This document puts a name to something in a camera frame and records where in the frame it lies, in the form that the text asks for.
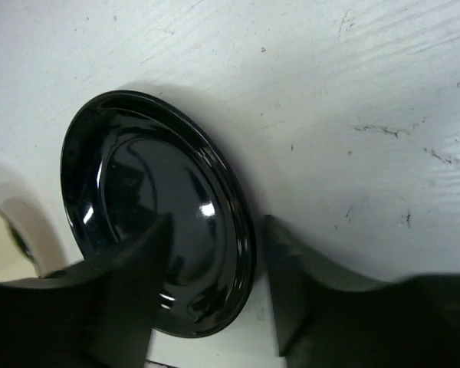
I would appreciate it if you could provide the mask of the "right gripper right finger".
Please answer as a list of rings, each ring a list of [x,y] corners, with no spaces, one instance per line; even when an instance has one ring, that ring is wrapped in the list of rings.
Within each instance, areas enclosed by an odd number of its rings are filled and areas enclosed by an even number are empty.
[[[278,353],[289,367],[460,367],[460,274],[382,283],[341,267],[266,215]]]

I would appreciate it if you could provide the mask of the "black glossy plate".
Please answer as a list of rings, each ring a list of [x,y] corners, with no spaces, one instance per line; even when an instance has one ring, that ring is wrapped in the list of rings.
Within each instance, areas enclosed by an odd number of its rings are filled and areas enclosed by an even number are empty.
[[[71,121],[60,172],[85,258],[120,250],[158,216],[172,215],[158,331],[208,337],[242,312],[254,283],[255,226],[237,176],[194,120],[149,94],[103,93]]]

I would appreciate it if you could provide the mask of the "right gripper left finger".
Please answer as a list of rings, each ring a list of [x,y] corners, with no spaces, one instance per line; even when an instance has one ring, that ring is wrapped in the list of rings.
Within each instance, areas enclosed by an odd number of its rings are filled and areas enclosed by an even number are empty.
[[[0,282],[0,367],[142,367],[173,244],[160,215],[118,251]]]

